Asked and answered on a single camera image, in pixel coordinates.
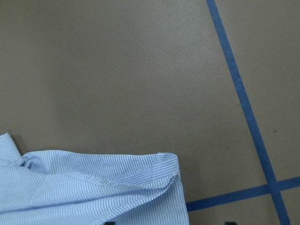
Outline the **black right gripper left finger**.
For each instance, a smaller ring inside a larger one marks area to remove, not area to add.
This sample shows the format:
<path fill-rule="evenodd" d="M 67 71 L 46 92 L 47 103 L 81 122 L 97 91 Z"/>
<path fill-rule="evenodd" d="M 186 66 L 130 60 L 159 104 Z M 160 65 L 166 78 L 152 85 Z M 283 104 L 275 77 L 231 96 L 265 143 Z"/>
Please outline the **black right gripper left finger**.
<path fill-rule="evenodd" d="M 105 222 L 105 225 L 115 225 L 115 221 L 108 221 L 108 222 Z"/>

